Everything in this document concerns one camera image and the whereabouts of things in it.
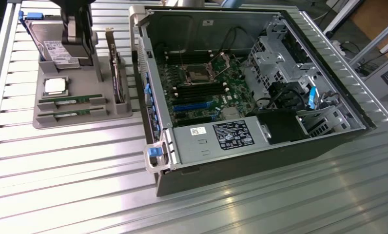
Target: open computer tower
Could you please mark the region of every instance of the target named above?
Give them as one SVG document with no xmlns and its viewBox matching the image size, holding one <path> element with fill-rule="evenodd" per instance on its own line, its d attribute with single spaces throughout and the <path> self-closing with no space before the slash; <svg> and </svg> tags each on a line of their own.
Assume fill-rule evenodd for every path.
<svg viewBox="0 0 388 234">
<path fill-rule="evenodd" d="M 313 158 L 375 124 L 286 11 L 131 8 L 158 196 Z"/>
</svg>

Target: slotted metal surface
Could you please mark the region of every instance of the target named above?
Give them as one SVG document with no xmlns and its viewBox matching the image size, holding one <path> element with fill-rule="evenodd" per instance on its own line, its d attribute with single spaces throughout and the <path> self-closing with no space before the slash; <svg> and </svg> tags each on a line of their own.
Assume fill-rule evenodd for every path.
<svg viewBox="0 0 388 234">
<path fill-rule="evenodd" d="M 93 4 L 98 53 L 107 55 L 103 30 L 114 27 L 127 74 L 134 74 L 131 2 L 153 4 Z M 9 7 L 17 15 L 21 6 Z M 290 11 L 379 129 L 317 160 L 161 198 L 154 176 L 145 170 L 137 99 L 133 118 L 34 129 L 38 51 L 7 11 L 0 57 L 2 234 L 388 233 L 388 117 L 306 14 L 295 7 L 266 8 Z M 59 14 L 57 5 L 43 0 L 25 1 L 22 10 Z M 137 98 L 134 76 L 129 80 Z"/>
</svg>

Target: black cable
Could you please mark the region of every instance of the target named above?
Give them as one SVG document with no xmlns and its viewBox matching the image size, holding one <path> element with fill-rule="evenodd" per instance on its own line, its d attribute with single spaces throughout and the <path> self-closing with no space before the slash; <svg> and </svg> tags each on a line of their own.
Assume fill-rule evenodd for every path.
<svg viewBox="0 0 388 234">
<path fill-rule="evenodd" d="M 323 93 L 323 94 L 319 96 L 317 110 L 319 110 L 319 109 L 321 109 L 321 105 L 322 105 L 322 99 L 323 99 L 323 97 L 325 97 L 325 94 L 326 94 L 326 93 Z"/>
<path fill-rule="evenodd" d="M 270 108 L 270 106 L 273 106 L 274 102 L 279 99 L 279 97 L 283 95 L 283 93 L 286 92 L 286 88 L 279 92 L 279 94 L 271 99 L 267 108 Z"/>
<path fill-rule="evenodd" d="M 223 51 L 223 49 L 225 49 L 225 44 L 226 44 L 226 41 L 227 41 L 227 39 L 229 39 L 229 36 L 230 36 L 231 32 L 235 31 L 235 37 L 234 37 L 234 40 L 233 40 L 233 42 L 231 42 L 231 44 L 230 44 L 229 51 L 233 49 L 233 46 L 234 46 L 234 44 L 235 44 L 237 37 L 238 37 L 237 29 L 242 30 L 242 31 L 243 31 L 243 32 L 250 36 L 250 38 L 251 38 L 251 40 L 253 40 L 253 43 L 255 44 L 255 39 L 254 39 L 253 34 L 251 34 L 251 33 L 250 33 L 250 32 L 249 32 L 249 31 L 247 31 L 242 26 L 235 26 L 235 27 L 231 27 L 231 28 L 229 29 L 227 33 L 226 33 L 225 40 L 223 40 L 223 43 L 222 43 L 222 47 L 221 47 L 219 52 Z"/>
<path fill-rule="evenodd" d="M 351 42 L 351 41 L 346 41 L 346 42 L 343 42 L 343 44 L 344 43 L 350 43 L 350 44 L 352 44 L 354 46 L 356 46 L 356 48 L 358 48 L 358 50 L 359 50 L 359 52 L 360 52 L 360 47 L 356 45 L 356 43 L 354 43 L 354 42 Z"/>
<path fill-rule="evenodd" d="M 386 54 L 388 54 L 388 51 L 386 53 L 382 53 L 382 55 L 379 55 L 376 58 L 368 60 L 368 62 L 364 62 L 360 66 L 364 66 L 367 63 L 372 62 L 374 60 L 379 59 L 382 56 L 384 56 Z"/>
<path fill-rule="evenodd" d="M 330 11 L 327 12 L 327 14 L 323 16 L 321 23 L 319 23 L 319 27 L 322 26 L 322 23 L 327 17 L 327 15 L 331 13 L 333 9 L 337 7 L 338 3 L 341 2 L 341 0 L 337 1 L 335 5 L 331 7 Z"/>
<path fill-rule="evenodd" d="M 262 101 L 262 100 L 267 100 L 267 101 L 273 101 L 273 98 L 270 98 L 270 97 L 262 97 L 259 100 L 257 100 L 257 103 L 255 103 L 255 105 L 258 106 L 258 102 L 259 101 Z"/>
<path fill-rule="evenodd" d="M 287 89 L 287 90 L 290 92 L 293 92 L 299 97 L 299 99 L 302 101 L 303 109 L 305 109 L 306 108 L 306 101 L 305 101 L 305 98 L 303 98 L 302 94 L 297 90 L 294 90 L 294 89 Z"/>
<path fill-rule="evenodd" d="M 368 62 L 360 67 L 374 72 L 379 68 L 379 65 L 376 63 Z"/>
<path fill-rule="evenodd" d="M 229 35 L 231 34 L 233 30 L 235 30 L 235 27 L 231 27 L 231 28 L 229 29 L 227 33 L 226 33 L 226 36 L 225 36 L 225 39 L 223 39 L 223 42 L 222 42 L 222 46 L 221 46 L 221 50 L 219 50 L 219 52 L 223 51 L 225 44 L 226 44 L 226 41 L 227 41 L 227 39 L 229 39 Z"/>
<path fill-rule="evenodd" d="M 358 54 L 355 51 L 350 50 L 348 47 L 342 46 L 342 48 L 343 48 L 343 51 L 348 51 L 348 52 L 351 52 L 351 53 L 355 54 L 355 55 Z"/>
</svg>

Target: blue latch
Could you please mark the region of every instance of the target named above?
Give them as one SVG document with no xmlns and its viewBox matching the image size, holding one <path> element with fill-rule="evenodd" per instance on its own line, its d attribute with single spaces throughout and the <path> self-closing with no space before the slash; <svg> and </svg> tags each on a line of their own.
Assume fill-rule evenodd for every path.
<svg viewBox="0 0 388 234">
<path fill-rule="evenodd" d="M 150 83 L 147 83 L 147 85 L 145 86 L 145 93 L 147 94 L 150 90 Z"/>
<path fill-rule="evenodd" d="M 314 103 L 314 99 L 317 97 L 317 86 L 313 86 L 311 91 L 310 91 L 310 98 L 309 98 L 309 103 L 310 103 L 310 107 L 311 109 L 317 109 L 315 103 Z"/>
<path fill-rule="evenodd" d="M 149 149 L 149 156 L 150 157 L 159 157 L 163 155 L 163 149 L 162 148 L 150 148 Z"/>
<path fill-rule="evenodd" d="M 19 11 L 18 13 L 18 20 L 21 22 L 21 24 L 23 25 L 23 27 L 26 28 L 29 34 L 30 34 L 30 30 L 27 28 L 27 24 L 26 24 L 26 21 L 25 21 L 25 12 L 23 11 Z"/>
<path fill-rule="evenodd" d="M 45 19 L 45 14 L 43 13 L 41 13 L 41 12 L 30 12 L 29 14 L 27 14 L 27 19 L 29 20 L 43 20 Z"/>
</svg>

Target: cable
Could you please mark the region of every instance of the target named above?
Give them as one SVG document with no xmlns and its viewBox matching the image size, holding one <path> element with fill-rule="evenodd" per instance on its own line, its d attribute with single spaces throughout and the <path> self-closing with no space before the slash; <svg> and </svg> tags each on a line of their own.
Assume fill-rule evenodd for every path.
<svg viewBox="0 0 388 234">
<path fill-rule="evenodd" d="M 359 52 L 360 52 L 360 47 L 356 45 L 356 43 L 354 43 L 354 42 L 351 42 L 351 41 L 346 41 L 346 42 L 343 42 L 343 44 L 346 44 L 346 43 L 350 43 L 350 44 L 355 45 L 356 48 L 358 48 L 358 50 L 359 50 Z"/>
<path fill-rule="evenodd" d="M 306 101 L 305 101 L 302 94 L 294 89 L 287 89 L 287 91 L 293 92 L 299 97 L 299 99 L 302 101 L 303 109 L 305 109 L 306 108 Z"/>
<path fill-rule="evenodd" d="M 233 46 L 234 46 L 235 41 L 237 41 L 237 37 L 238 37 L 237 29 L 242 30 L 242 31 L 243 31 L 243 32 L 250 36 L 250 38 L 251 38 L 251 40 L 253 40 L 253 43 L 255 44 L 255 38 L 254 38 L 253 34 L 251 34 L 251 33 L 250 33 L 250 32 L 249 32 L 249 31 L 247 31 L 242 26 L 231 27 L 231 28 L 229 29 L 227 33 L 226 33 L 225 40 L 223 40 L 223 43 L 222 43 L 222 47 L 221 47 L 219 52 L 223 51 L 223 49 L 225 49 L 225 44 L 226 44 L 226 41 L 227 41 L 227 39 L 229 39 L 229 36 L 230 36 L 231 32 L 235 31 L 234 40 L 233 40 L 233 42 L 231 42 L 231 44 L 230 44 L 230 47 L 229 47 L 229 49 L 227 49 L 229 51 L 231 51 Z"/>
<path fill-rule="evenodd" d="M 313 19 L 313 21 L 317 21 L 318 19 L 321 19 L 323 16 L 326 16 L 329 14 L 329 11 L 323 14 L 323 15 L 321 15 L 318 18 L 315 18 L 315 19 Z"/>
<path fill-rule="evenodd" d="M 326 16 L 330 14 L 330 12 L 333 11 L 333 9 L 337 7 L 337 5 L 338 5 L 339 2 L 341 2 L 341 0 L 337 1 L 335 5 L 334 5 L 334 6 L 331 7 L 331 9 L 329 10 L 327 14 L 323 16 L 323 19 L 322 19 L 322 21 L 321 21 L 321 23 L 319 23 L 319 27 L 321 27 L 321 25 L 322 25 L 322 23 L 323 23 L 323 21 L 325 21 L 325 19 L 326 19 Z"/>
<path fill-rule="evenodd" d="M 379 65 L 372 62 L 367 62 L 364 65 L 360 66 L 362 68 L 366 68 L 367 70 L 375 71 L 379 68 Z"/>
<path fill-rule="evenodd" d="M 259 100 L 257 100 L 255 106 L 258 106 L 258 102 L 262 101 L 262 100 L 267 100 L 270 102 L 273 101 L 273 99 L 270 97 L 262 97 Z"/>
<path fill-rule="evenodd" d="M 318 108 L 317 108 L 317 110 L 321 109 L 322 99 L 323 99 L 325 95 L 326 95 L 326 93 L 323 93 L 323 94 L 321 95 L 321 97 L 319 97 L 319 100 L 318 100 Z"/>
<path fill-rule="evenodd" d="M 382 55 L 379 55 L 376 58 L 368 60 L 368 62 L 364 62 L 360 66 L 364 66 L 367 63 L 372 62 L 374 60 L 379 59 L 382 56 L 384 56 L 386 54 L 388 54 L 388 51 L 386 53 L 382 53 Z"/>
</svg>

